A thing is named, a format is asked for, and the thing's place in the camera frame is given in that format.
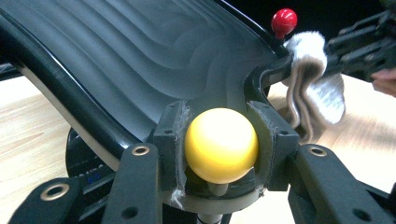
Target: plastic part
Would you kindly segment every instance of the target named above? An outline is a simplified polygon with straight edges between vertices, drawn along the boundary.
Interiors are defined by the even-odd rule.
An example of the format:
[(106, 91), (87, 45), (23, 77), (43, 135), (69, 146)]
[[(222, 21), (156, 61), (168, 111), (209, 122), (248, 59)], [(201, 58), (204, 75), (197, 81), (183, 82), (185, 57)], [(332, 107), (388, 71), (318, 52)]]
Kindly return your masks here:
[(277, 39), (284, 39), (285, 35), (293, 31), (296, 25), (297, 15), (289, 8), (280, 9), (271, 21), (271, 27)]
[(210, 183), (238, 180), (257, 159), (259, 142), (253, 126), (231, 109), (215, 108), (200, 114), (185, 140), (187, 163)]

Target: wooden table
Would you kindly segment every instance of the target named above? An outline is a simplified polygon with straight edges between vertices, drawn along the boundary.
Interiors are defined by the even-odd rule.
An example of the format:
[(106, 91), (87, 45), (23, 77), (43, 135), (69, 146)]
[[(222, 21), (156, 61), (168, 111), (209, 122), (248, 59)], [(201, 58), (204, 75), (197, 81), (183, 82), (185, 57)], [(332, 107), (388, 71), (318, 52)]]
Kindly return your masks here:
[[(331, 148), (359, 180), (390, 192), (396, 182), (396, 99), (370, 83), (344, 77), (346, 116), (318, 144)], [(285, 105), (286, 87), (270, 92)], [(0, 82), (0, 223), (7, 223), (29, 192), (66, 176), (64, 153), (70, 126), (25, 78)], [(287, 193), (267, 192), (232, 223), (293, 223)]]

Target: dark background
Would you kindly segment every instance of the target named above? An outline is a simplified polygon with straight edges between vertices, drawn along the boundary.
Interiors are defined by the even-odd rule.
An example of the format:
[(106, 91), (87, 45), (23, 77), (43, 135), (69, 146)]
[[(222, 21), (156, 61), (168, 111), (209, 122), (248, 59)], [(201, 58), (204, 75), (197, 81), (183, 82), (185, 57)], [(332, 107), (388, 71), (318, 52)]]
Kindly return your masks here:
[(298, 24), (293, 33), (320, 31), (329, 40), (356, 21), (384, 10), (378, 0), (226, 0), (272, 33), (271, 19), (281, 8), (293, 9)]

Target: red knob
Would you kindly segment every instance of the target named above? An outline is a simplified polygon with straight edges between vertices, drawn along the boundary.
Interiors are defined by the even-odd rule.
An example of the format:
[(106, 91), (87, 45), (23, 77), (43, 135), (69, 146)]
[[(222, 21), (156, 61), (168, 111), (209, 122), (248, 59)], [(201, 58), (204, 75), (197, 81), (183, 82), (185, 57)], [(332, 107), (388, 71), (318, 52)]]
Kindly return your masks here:
[(271, 21), (271, 27), (277, 39), (284, 39), (285, 35), (289, 34), (296, 25), (297, 15), (289, 8), (280, 9)]

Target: hand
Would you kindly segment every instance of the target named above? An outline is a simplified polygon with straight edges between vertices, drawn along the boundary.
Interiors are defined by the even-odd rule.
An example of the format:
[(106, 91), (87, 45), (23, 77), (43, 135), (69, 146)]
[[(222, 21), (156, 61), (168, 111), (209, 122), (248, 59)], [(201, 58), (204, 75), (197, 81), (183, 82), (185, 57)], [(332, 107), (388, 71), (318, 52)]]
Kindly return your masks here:
[(376, 91), (396, 97), (396, 68), (384, 69), (373, 73), (373, 87)]

